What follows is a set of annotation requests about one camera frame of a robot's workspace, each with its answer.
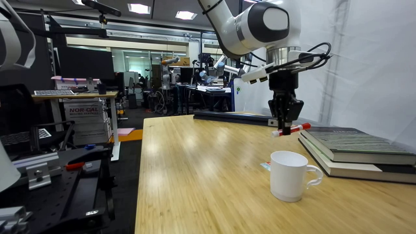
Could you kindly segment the grey background robot arm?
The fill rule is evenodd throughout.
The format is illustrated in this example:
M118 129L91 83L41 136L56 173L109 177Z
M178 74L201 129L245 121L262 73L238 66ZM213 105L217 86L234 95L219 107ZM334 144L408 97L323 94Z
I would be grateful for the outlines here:
M290 135L291 125L297 118L303 103L296 101L295 88L297 87L297 75L291 70L282 69L275 64L266 64L253 70L234 68L225 64L225 56L221 56L206 71L206 75L218 77L223 71L236 74L243 82L269 82L269 90L273 97L268 101L273 120L277 122L277 135Z

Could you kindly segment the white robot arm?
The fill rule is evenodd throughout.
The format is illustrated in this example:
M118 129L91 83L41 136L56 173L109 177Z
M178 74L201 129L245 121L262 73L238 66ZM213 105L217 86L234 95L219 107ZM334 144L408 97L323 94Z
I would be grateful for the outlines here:
M262 0L234 16L225 0L197 0L217 35L222 52L240 58L265 48L266 62L242 74L244 82L269 81L271 116L281 126L295 121L303 101L295 96L300 51L297 0Z

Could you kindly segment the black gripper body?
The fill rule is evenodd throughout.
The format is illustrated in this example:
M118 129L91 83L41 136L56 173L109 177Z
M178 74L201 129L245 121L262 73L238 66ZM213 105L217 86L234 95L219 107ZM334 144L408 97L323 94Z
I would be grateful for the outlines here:
M278 71L269 77L269 88L273 91L273 97L268 104L273 117L277 118L283 114L284 122L292 122L299 117L304 101L295 95L297 86L296 73Z

